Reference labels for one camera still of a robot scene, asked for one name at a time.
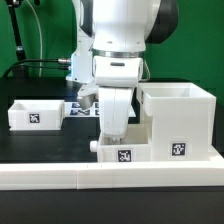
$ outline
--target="white box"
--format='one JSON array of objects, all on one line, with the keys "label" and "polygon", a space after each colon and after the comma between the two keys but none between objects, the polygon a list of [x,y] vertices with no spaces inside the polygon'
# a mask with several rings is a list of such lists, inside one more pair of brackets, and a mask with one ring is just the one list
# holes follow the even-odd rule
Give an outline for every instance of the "white box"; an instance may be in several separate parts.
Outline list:
[{"label": "white box", "polygon": [[111,143],[111,139],[101,133],[99,141],[90,145],[90,151],[97,152],[97,161],[121,162],[144,162],[151,160],[150,143],[146,125],[129,124],[124,138],[119,144]]},{"label": "white box", "polygon": [[137,98],[142,122],[151,120],[152,161],[208,159],[216,97],[192,83],[141,83]]},{"label": "white box", "polygon": [[60,130],[64,100],[15,100],[8,117],[11,131]]}]

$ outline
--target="small white box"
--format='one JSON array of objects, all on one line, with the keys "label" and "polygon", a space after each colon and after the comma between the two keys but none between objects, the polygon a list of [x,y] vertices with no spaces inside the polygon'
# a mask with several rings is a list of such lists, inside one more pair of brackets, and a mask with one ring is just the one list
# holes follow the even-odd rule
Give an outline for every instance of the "small white box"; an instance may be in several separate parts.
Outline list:
[{"label": "small white box", "polygon": [[8,116],[11,131],[60,130],[64,100],[15,100]]}]

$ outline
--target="black mount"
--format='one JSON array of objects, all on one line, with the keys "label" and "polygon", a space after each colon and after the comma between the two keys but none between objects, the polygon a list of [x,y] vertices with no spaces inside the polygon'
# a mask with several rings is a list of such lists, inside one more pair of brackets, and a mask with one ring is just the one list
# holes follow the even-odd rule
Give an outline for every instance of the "black mount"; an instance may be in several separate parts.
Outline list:
[{"label": "black mount", "polygon": [[[16,43],[17,60],[18,61],[25,60],[26,53],[25,53],[25,50],[23,49],[16,12],[15,12],[15,8],[19,8],[22,5],[23,0],[5,0],[5,1],[6,1],[6,4],[8,5],[9,14],[11,17],[12,28],[13,28],[15,43]],[[39,0],[34,0],[34,3],[35,5],[40,5]],[[23,65],[21,65],[21,67],[19,68],[13,69],[14,77],[24,78],[24,77],[28,77],[28,75],[29,75],[28,68],[24,67]]]}]

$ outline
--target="black table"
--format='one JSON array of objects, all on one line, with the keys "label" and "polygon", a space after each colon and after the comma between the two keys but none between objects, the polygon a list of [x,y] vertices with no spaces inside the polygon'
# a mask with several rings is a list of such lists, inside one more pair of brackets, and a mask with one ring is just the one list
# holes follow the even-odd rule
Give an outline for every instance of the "black table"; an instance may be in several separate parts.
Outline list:
[{"label": "black table", "polygon": [[[7,110],[15,99],[76,101],[62,78],[0,79],[0,163],[96,162],[89,142],[98,118],[66,118],[61,131],[10,132]],[[223,150],[223,108],[218,106],[214,145]],[[224,223],[224,187],[1,191],[4,224]]]}]

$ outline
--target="black cable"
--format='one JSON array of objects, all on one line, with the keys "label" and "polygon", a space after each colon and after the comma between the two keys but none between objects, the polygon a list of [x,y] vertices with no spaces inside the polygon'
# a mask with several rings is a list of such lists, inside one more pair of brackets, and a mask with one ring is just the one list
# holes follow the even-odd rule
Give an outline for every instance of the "black cable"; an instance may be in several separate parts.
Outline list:
[{"label": "black cable", "polygon": [[29,63],[29,62],[53,62],[53,63],[58,63],[58,59],[25,59],[25,60],[21,60],[18,61],[16,63],[14,63],[10,68],[8,68],[4,74],[3,74],[3,78],[7,78],[9,72],[13,69],[13,68],[17,68],[20,67],[21,65],[24,66],[24,63]]},{"label": "black cable", "polygon": [[[34,66],[34,65],[23,65],[26,68],[43,68],[43,69],[57,69],[57,70],[69,70],[69,66],[58,66],[58,67],[47,67],[47,66]],[[9,73],[14,69],[21,67],[21,65],[14,65],[8,68],[4,74],[3,78],[8,78]]]}]

